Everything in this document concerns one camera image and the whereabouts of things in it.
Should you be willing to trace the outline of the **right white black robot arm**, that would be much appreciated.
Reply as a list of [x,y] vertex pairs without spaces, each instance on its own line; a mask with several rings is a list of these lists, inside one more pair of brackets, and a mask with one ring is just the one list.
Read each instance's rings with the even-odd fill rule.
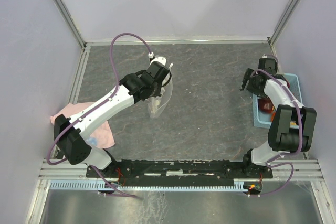
[[244,156],[243,175],[254,177],[260,166],[271,169],[272,162],[311,149],[317,112],[294,96],[275,56],[263,55],[257,69],[246,69],[240,90],[270,101],[275,110],[266,142]]

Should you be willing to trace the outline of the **clear polka dot zip bag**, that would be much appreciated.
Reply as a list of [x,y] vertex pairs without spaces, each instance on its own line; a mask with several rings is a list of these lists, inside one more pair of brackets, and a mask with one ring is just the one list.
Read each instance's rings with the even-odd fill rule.
[[164,79],[164,83],[167,81],[168,84],[161,88],[161,96],[160,97],[151,97],[148,99],[148,113],[150,118],[157,119],[164,109],[166,108],[170,98],[172,97],[173,92],[173,78],[170,74],[171,78],[166,77]]

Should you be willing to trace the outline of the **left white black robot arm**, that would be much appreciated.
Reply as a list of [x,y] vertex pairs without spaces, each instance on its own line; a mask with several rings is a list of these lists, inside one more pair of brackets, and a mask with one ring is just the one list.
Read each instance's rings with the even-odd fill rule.
[[88,108],[54,120],[57,147],[71,165],[92,165],[105,177],[116,171],[114,158],[103,148],[87,143],[89,136],[122,110],[148,98],[160,97],[161,89],[171,80],[166,58],[155,57],[145,70],[124,76],[117,87]]

